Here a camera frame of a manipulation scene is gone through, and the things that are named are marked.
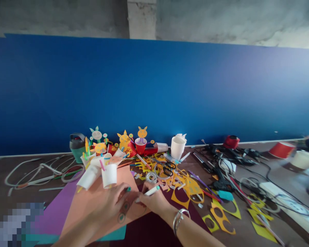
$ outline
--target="blue wall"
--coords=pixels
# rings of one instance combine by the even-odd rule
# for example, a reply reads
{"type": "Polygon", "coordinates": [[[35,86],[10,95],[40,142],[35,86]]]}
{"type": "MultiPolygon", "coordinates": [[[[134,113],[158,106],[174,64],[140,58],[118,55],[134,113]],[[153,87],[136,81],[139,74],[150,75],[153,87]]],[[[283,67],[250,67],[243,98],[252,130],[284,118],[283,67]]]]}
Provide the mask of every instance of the blue wall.
{"type": "Polygon", "coordinates": [[[309,134],[309,50],[149,40],[0,38],[0,155],[69,151],[97,125],[166,142],[309,134]]]}

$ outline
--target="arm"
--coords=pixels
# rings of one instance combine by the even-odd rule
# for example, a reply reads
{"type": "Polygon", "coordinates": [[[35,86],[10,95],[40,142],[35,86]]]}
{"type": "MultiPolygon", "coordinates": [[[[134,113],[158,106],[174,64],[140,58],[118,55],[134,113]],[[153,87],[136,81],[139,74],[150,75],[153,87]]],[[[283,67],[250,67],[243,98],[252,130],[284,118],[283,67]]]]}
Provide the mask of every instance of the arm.
{"type": "Polygon", "coordinates": [[[67,234],[60,238],[53,247],[83,247],[95,235],[95,233],[121,209],[129,192],[128,184],[106,190],[104,201],[107,203],[97,208],[72,228],[67,234]]]}
{"type": "MultiPolygon", "coordinates": [[[[154,184],[145,182],[142,193],[145,193],[153,186],[154,184]]],[[[139,198],[142,203],[154,213],[158,214],[173,229],[173,221],[178,210],[169,204],[161,190],[152,196],[140,194],[139,198]]],[[[176,233],[183,247],[225,247],[219,240],[193,222],[187,215],[183,215],[183,220],[181,220],[176,233]]]]}

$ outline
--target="left hand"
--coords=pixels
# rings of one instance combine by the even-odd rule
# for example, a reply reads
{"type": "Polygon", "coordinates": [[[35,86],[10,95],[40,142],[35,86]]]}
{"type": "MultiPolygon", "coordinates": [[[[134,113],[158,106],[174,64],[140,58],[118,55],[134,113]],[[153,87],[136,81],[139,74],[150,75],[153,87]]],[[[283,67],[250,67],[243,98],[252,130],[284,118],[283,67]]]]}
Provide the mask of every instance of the left hand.
{"type": "Polygon", "coordinates": [[[95,220],[101,221],[103,224],[114,217],[123,206],[126,197],[130,192],[126,192],[128,184],[122,183],[119,186],[105,190],[102,200],[105,203],[92,212],[95,220]]]}

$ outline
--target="bracelet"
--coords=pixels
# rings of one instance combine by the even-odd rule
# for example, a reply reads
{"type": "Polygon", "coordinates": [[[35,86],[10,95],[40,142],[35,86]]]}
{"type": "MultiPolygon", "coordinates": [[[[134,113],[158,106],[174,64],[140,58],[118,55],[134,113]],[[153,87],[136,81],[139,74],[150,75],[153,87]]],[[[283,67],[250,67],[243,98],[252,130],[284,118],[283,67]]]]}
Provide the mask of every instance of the bracelet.
{"type": "Polygon", "coordinates": [[[176,235],[177,229],[178,229],[178,227],[179,227],[179,225],[180,225],[181,220],[183,220],[183,212],[186,212],[186,213],[188,214],[189,218],[190,218],[189,211],[186,210],[186,209],[180,209],[180,210],[176,213],[175,218],[174,218],[174,221],[173,221],[173,230],[174,230],[175,236],[177,236],[177,235],[176,235]]]}

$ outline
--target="water bottle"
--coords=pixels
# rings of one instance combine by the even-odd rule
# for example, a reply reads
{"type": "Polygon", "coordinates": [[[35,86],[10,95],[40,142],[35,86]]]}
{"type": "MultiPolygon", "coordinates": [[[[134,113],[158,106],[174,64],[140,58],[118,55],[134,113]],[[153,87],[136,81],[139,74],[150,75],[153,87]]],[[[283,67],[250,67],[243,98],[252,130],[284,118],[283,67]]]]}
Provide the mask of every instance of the water bottle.
{"type": "Polygon", "coordinates": [[[81,133],[70,135],[70,149],[78,164],[82,164],[82,153],[86,153],[85,136],[81,133]]]}

